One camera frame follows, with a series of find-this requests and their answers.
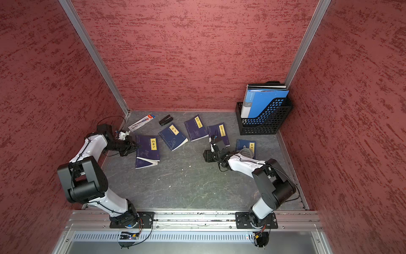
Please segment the blue book Shijing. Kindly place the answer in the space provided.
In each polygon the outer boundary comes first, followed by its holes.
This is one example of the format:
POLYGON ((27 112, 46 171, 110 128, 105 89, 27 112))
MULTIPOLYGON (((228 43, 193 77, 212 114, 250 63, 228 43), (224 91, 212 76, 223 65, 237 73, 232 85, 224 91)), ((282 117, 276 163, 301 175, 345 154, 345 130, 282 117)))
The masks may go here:
POLYGON ((153 160, 152 162, 143 160, 143 159, 136 159, 135 162, 135 168, 136 169, 142 169, 142 168, 147 168, 147 167, 153 167, 153 166, 157 166, 158 165, 158 161, 153 160))

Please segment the blue book Hanfeizi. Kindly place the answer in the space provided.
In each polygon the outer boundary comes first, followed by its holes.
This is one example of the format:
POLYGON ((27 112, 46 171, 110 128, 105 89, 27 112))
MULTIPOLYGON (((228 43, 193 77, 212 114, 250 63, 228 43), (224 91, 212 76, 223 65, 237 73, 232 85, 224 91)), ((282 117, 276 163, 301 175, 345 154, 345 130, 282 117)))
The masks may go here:
POLYGON ((136 152, 136 158, 149 162, 153 160, 160 162, 158 138, 150 135, 137 135, 136 142, 140 145, 136 152))

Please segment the grey knitted cloth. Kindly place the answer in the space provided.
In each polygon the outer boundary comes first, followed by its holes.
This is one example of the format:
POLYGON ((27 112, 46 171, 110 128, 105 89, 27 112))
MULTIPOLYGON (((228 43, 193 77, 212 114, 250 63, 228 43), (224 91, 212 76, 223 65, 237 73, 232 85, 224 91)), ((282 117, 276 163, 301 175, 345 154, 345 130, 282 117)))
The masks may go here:
POLYGON ((238 151, 238 153, 249 159, 254 158, 254 152, 250 148, 242 148, 241 150, 238 151))

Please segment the blue book Mengxi Bitan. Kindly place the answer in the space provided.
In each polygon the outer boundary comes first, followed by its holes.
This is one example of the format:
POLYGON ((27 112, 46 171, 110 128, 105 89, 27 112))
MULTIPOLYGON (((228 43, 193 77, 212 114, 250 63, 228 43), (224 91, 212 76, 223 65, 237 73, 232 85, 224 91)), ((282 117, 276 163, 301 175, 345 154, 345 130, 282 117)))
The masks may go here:
POLYGON ((254 159, 256 158, 256 141, 237 139, 235 150, 238 152, 242 148, 250 148, 254 152, 254 159))

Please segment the blue book Zhuangzi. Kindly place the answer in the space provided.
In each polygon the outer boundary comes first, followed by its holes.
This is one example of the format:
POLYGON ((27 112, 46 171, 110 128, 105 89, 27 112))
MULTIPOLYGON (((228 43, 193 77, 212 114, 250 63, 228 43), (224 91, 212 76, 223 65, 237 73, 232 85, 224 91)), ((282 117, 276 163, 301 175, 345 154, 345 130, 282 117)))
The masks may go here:
POLYGON ((171 151, 175 151, 188 142, 188 138, 174 124, 170 124, 160 131, 159 136, 171 151))

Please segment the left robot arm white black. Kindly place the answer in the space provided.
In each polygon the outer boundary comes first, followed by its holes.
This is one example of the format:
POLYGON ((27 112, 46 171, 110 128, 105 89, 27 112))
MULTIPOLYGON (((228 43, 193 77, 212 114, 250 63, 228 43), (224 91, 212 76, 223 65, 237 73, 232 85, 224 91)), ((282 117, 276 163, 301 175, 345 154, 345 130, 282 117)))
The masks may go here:
POLYGON ((70 162, 60 165, 57 174, 70 203, 95 206, 109 214, 111 228, 141 228, 142 219, 134 205, 114 193, 98 160, 104 151, 121 157, 136 152, 140 145, 126 132, 116 137, 109 124, 100 124, 85 137, 84 145, 70 162))

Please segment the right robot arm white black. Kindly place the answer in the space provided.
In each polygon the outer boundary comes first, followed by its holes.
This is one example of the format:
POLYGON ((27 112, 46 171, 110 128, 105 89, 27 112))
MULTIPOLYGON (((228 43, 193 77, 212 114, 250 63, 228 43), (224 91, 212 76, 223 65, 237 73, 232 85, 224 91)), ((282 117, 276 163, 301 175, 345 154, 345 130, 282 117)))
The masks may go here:
POLYGON ((217 163, 219 169, 239 172, 255 181, 260 198, 250 208, 247 217, 253 227, 264 227, 271 214, 296 193, 295 183, 276 160, 256 160, 249 147, 230 151, 216 135, 209 138, 209 143, 210 149, 203 154, 205 162, 217 163))

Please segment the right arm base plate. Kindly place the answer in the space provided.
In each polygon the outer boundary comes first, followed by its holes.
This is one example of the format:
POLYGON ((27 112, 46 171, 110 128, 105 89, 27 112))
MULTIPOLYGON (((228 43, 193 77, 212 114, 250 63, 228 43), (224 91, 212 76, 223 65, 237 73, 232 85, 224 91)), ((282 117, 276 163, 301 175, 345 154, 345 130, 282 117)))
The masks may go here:
POLYGON ((278 222, 274 213, 268 214, 265 218, 259 219, 253 212, 236 212, 235 222, 238 229, 277 229, 278 222))

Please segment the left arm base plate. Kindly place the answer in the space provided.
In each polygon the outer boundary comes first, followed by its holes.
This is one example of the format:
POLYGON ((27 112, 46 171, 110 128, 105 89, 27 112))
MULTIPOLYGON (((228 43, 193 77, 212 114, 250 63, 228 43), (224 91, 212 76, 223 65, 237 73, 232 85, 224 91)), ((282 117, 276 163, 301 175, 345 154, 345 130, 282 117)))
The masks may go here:
POLYGON ((136 212, 132 215, 121 215, 110 218, 110 229, 151 229, 154 221, 154 212, 136 212))

